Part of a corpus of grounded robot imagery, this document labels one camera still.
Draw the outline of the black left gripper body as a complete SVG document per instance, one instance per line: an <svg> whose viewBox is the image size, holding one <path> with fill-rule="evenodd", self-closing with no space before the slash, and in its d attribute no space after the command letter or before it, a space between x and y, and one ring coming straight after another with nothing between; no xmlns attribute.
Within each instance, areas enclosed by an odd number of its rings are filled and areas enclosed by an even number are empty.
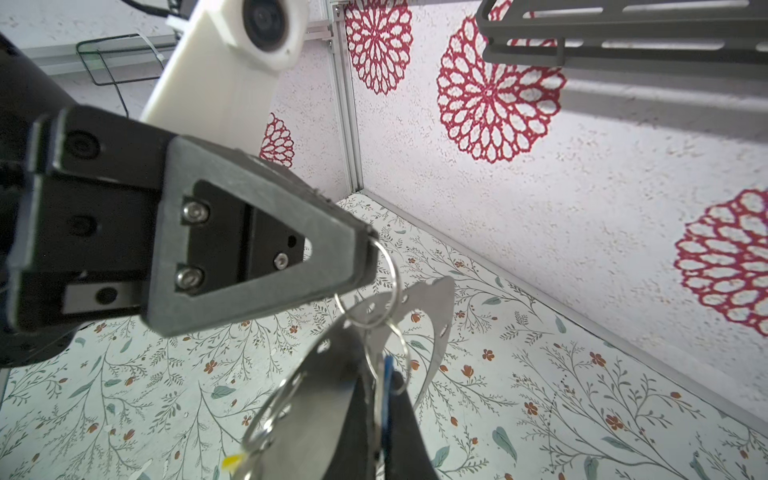
<svg viewBox="0 0 768 480"><path fill-rule="evenodd" d="M147 304L166 130L86 106L39 116L1 164L1 364L64 352Z"/></svg>

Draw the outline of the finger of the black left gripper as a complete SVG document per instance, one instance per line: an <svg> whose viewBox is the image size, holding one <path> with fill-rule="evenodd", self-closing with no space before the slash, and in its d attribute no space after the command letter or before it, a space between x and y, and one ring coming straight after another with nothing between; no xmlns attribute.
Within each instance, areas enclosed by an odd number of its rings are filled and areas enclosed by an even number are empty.
<svg viewBox="0 0 768 480"><path fill-rule="evenodd" d="M373 229L286 167L199 139L167 149L144 323L170 337L371 283Z"/></svg>

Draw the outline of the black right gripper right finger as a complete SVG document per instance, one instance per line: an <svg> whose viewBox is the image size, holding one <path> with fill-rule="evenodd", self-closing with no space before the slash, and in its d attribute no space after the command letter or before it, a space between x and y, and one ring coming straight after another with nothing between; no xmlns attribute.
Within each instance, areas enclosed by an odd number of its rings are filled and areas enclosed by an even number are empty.
<svg viewBox="0 0 768 480"><path fill-rule="evenodd" d="M388 398L388 417L384 436L384 478L386 480L437 480L423 442L415 413L406 391L396 395L404 385L403 377L393 372Z"/></svg>

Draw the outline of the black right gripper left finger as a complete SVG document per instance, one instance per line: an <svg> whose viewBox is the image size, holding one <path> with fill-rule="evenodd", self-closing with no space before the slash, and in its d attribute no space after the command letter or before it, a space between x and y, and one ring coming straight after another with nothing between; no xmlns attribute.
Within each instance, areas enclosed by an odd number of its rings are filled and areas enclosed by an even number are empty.
<svg viewBox="0 0 768 480"><path fill-rule="evenodd" d="M365 371L355 383L335 452L336 479L375 479L381 456L384 360L374 362L374 380Z"/></svg>

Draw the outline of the keyring bunch with blue tags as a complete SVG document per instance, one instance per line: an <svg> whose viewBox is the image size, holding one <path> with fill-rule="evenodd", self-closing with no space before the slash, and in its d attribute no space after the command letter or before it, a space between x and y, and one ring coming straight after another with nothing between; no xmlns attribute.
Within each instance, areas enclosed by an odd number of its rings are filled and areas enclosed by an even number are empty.
<svg viewBox="0 0 768 480"><path fill-rule="evenodd" d="M408 370L397 371L386 354L390 338L397 338L406 357L412 355L401 322L410 313L427 315L433 329L431 363L416 398L414 413L442 363L453 316L455 282L442 277L431 283L403 284L391 254L377 237L370 240L376 254L388 264L392 287L387 294L365 298L353 307L341 306L339 317L312 345L300 365L269 395L247 427L239 451L221 461L233 479L336 479L335 452L356 380L374 362L384 360L383 428L377 478L384 478L384 436L393 372L402 375L407 392Z"/></svg>

